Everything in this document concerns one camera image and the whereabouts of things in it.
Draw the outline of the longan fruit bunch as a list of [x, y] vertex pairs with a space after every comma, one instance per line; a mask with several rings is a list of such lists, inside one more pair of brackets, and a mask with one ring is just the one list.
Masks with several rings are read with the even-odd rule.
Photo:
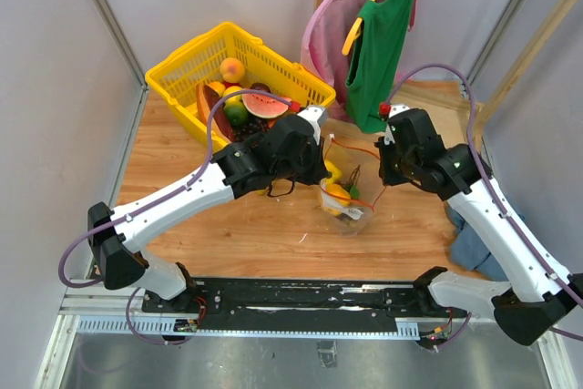
[[364, 215], [365, 207], [359, 204], [361, 200], [360, 189], [358, 188], [359, 179], [361, 176], [361, 166], [356, 166], [348, 179], [342, 183], [342, 187], [348, 191], [352, 197], [352, 203], [345, 207], [349, 213], [344, 212], [341, 221], [344, 225], [351, 227], [358, 222]]

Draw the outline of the clear zip top bag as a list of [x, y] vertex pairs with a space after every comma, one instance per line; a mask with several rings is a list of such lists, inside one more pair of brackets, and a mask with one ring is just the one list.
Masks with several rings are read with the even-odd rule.
[[384, 193], [378, 177], [379, 154], [360, 138], [329, 133], [323, 158], [328, 176], [316, 190], [319, 209], [331, 230], [356, 235], [372, 221]]

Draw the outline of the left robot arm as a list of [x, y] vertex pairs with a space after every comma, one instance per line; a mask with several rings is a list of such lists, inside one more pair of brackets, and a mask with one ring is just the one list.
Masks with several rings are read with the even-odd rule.
[[188, 176], [145, 198], [109, 208], [89, 208], [88, 239], [101, 280], [108, 290], [140, 287], [154, 292], [175, 312], [195, 301], [186, 269], [146, 252], [158, 235], [190, 217], [253, 191], [271, 189], [274, 181], [317, 185], [327, 175], [323, 161], [324, 107], [309, 106], [279, 119], [265, 133], [230, 143]]

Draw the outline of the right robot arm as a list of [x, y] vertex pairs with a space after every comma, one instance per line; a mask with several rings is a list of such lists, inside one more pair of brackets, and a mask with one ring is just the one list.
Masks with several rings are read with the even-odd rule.
[[414, 308], [432, 316], [453, 307], [496, 321], [529, 346], [582, 303], [582, 276], [537, 240], [502, 193], [473, 143], [446, 148], [428, 113], [383, 103], [386, 131], [375, 146], [385, 186], [411, 183], [434, 193], [477, 233], [506, 275], [503, 282], [434, 267], [414, 281]]

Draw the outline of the small orange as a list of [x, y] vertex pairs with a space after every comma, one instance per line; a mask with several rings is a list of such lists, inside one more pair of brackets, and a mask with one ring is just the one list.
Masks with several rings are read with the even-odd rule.
[[338, 202], [343, 207], [347, 207], [352, 203], [352, 197], [350, 193], [339, 184], [327, 184], [325, 187], [325, 192], [328, 196], [330, 196], [334, 201]]

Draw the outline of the yellow bell pepper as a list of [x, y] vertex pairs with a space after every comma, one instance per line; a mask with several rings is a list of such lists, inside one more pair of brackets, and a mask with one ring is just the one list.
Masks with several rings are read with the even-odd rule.
[[324, 161], [324, 166], [327, 170], [327, 177], [324, 179], [324, 184], [338, 183], [343, 176], [342, 171], [328, 159]]

